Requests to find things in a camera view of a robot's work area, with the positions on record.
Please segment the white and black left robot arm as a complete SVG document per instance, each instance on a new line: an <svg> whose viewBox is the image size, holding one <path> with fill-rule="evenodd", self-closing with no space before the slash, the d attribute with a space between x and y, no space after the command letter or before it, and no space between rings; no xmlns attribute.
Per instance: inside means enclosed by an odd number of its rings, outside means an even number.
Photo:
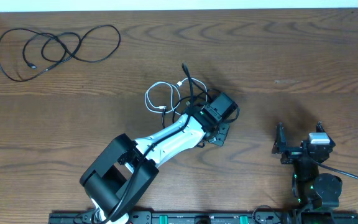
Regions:
<svg viewBox="0 0 358 224"><path fill-rule="evenodd" d="M93 223L125 223L129 212L177 154L208 141L222 146L235 106L216 103L188 108L176 122L144 138L114 138L87 168L80 184L94 203Z"/></svg>

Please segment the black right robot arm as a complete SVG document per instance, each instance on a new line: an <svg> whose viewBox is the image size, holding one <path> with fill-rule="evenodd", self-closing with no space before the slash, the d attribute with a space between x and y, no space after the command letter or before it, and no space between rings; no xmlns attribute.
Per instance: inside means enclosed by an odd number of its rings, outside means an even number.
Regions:
<svg viewBox="0 0 358 224"><path fill-rule="evenodd" d="M335 146L322 124L309 133L299 146L289 146L282 123L276 126L276 140L272 153L281 154L282 164L292 165L293 194L299 207L282 216L283 223L335 223L333 209L339 206L342 180L336 175L320 173L319 166L329 159Z"/></svg>

